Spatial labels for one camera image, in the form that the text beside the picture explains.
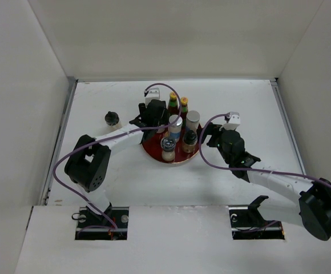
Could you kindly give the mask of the sauce bottle yellow cap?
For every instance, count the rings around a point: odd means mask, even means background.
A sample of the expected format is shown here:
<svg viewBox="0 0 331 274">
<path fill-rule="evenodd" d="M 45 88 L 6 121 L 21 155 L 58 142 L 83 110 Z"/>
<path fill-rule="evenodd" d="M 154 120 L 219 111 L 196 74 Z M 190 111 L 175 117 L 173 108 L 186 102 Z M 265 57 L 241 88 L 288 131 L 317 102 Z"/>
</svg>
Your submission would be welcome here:
<svg viewBox="0 0 331 274">
<path fill-rule="evenodd" d="M 179 114 L 179 102 L 177 95 L 174 92 L 169 94 L 168 106 L 167 106 L 169 116 Z"/>
<path fill-rule="evenodd" d="M 188 114 L 188 98 L 187 97 L 181 97 L 180 109 L 181 109 L 181 117 L 183 120 L 185 120 L 187 117 L 187 114 Z"/>
</svg>

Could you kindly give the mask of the blue label jar silver lid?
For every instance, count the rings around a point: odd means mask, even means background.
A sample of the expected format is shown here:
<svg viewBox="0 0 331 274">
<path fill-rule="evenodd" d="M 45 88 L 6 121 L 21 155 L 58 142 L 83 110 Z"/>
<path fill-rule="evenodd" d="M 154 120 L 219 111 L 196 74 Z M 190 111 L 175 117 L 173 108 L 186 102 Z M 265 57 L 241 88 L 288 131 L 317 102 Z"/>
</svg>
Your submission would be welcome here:
<svg viewBox="0 0 331 274">
<path fill-rule="evenodd" d="M 197 111 L 195 110 L 188 111 L 186 115 L 185 130 L 193 131 L 197 133 L 199 120 L 200 120 L 200 114 Z"/>
</svg>

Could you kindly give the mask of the black cap spice jar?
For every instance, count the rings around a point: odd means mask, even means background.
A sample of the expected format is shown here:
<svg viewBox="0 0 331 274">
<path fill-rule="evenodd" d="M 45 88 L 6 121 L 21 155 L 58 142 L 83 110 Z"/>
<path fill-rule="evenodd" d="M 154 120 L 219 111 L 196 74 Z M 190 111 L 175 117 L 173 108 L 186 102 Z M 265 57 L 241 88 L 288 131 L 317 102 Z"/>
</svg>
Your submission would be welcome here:
<svg viewBox="0 0 331 274">
<path fill-rule="evenodd" d="M 182 150 L 187 154 L 191 154 L 195 151 L 196 143 L 197 143 L 197 134 L 193 130 L 188 130 L 183 135 Z"/>
</svg>

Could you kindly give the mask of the blue label peppercorn jar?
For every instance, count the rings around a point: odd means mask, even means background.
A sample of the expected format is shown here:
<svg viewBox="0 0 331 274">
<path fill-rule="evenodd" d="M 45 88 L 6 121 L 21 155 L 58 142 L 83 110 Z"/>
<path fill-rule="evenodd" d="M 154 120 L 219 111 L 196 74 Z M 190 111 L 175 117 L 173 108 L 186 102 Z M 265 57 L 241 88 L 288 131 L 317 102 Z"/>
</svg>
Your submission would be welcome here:
<svg viewBox="0 0 331 274">
<path fill-rule="evenodd" d="M 181 136 L 183 120 L 181 117 L 178 117 L 177 115 L 171 115 L 169 118 L 169 123 L 172 123 L 172 125 L 168 127 L 167 136 L 173 138 L 177 143 Z"/>
</svg>

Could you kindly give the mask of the chrome top grinder jar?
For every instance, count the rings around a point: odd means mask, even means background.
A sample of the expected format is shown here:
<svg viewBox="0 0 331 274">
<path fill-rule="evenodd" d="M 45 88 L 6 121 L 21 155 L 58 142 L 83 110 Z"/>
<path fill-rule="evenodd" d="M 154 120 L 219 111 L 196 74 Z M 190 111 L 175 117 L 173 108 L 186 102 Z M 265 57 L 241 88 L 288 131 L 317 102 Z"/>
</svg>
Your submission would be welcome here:
<svg viewBox="0 0 331 274">
<path fill-rule="evenodd" d="M 172 137 L 164 137 L 160 146 L 162 148 L 162 158 L 166 162 L 172 162 L 175 159 L 176 141 Z"/>
</svg>

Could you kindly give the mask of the black pump jar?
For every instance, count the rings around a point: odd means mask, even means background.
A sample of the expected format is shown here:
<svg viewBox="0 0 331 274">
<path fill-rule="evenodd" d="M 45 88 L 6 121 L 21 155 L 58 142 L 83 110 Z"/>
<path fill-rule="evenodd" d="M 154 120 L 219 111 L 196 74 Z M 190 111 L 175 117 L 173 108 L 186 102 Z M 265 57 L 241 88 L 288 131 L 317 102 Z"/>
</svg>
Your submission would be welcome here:
<svg viewBox="0 0 331 274">
<path fill-rule="evenodd" d="M 122 128 L 122 124 L 121 124 L 119 115 L 116 112 L 109 111 L 108 113 L 106 113 L 104 119 L 105 119 L 107 126 L 109 127 L 109 129 L 111 131 L 116 131 L 116 130 Z"/>
</svg>

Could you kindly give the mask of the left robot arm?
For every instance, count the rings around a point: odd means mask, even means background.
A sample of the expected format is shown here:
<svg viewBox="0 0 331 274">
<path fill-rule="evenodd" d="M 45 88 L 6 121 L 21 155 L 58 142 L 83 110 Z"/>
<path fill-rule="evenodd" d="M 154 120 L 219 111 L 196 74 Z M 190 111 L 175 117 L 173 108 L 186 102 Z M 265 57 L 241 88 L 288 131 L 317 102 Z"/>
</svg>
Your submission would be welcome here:
<svg viewBox="0 0 331 274">
<path fill-rule="evenodd" d="M 139 115 L 122 128 L 98 138 L 89 135 L 79 138 L 64 172 L 78 186 L 78 194 L 87 202 L 91 220 L 97 227 L 106 227 L 111 221 L 108 211 L 111 203 L 101 186 L 110 157 L 148 141 L 157 133 L 158 127 L 166 124 L 166 102 L 153 99 L 148 104 L 139 104 Z"/>
</svg>

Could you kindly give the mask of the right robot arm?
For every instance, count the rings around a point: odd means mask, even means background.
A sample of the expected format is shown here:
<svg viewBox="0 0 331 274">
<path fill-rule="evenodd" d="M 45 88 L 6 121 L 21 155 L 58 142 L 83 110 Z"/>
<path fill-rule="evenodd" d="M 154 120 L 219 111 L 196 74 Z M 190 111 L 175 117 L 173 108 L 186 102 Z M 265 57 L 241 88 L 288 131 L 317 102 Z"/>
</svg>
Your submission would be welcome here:
<svg viewBox="0 0 331 274">
<path fill-rule="evenodd" d="M 293 172 L 273 171 L 260 158 L 248 153 L 244 139 L 227 124 L 209 122 L 197 130 L 199 144 L 216 148 L 226 163 L 225 170 L 247 183 L 269 189 L 293 203 L 292 207 L 268 206 L 268 196 L 260 195 L 243 210 L 247 224 L 259 231 L 278 221 L 299 225 L 312 236 L 327 241 L 331 237 L 331 182 Z"/>
</svg>

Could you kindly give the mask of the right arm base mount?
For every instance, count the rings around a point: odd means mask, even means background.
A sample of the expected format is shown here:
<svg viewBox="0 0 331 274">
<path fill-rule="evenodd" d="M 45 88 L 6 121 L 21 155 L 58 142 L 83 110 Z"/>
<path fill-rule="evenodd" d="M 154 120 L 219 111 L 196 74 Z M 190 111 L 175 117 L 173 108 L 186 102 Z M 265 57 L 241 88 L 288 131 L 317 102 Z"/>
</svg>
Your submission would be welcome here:
<svg viewBox="0 0 331 274">
<path fill-rule="evenodd" d="M 233 240 L 284 240 L 280 221 L 265 220 L 259 213 L 262 202 L 268 199 L 262 195 L 247 205 L 232 205 L 228 208 Z"/>
</svg>

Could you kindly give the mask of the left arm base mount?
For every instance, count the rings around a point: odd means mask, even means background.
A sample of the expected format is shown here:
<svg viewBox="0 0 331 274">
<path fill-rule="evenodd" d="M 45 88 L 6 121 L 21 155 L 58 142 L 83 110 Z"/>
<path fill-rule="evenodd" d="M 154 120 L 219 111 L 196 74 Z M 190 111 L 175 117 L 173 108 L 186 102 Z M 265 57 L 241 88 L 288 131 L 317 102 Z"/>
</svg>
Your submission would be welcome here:
<svg viewBox="0 0 331 274">
<path fill-rule="evenodd" d="M 72 214 L 76 221 L 75 240 L 127 240 L 130 209 L 128 207 L 110 207 L 105 214 L 116 224 L 113 226 L 105 217 L 90 211 L 88 207 L 80 207 Z"/>
</svg>

